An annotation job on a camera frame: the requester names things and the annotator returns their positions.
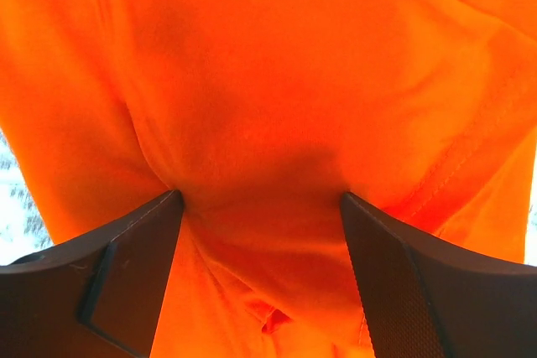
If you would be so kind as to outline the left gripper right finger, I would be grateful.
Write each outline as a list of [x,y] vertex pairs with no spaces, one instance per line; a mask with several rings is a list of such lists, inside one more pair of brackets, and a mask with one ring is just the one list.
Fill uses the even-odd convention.
[[443,241],[353,194],[341,217],[375,356],[535,357],[534,267]]

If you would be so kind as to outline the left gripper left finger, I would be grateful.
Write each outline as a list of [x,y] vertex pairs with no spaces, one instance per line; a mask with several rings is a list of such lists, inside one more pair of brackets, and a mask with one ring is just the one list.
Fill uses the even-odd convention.
[[183,214],[178,191],[1,268],[3,357],[148,357]]

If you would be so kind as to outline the orange t-shirt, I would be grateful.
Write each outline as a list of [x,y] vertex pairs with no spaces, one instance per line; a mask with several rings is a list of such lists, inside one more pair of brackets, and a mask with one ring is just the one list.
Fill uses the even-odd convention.
[[524,260],[536,0],[1,0],[1,128],[51,238],[169,189],[155,357],[369,357],[350,191]]

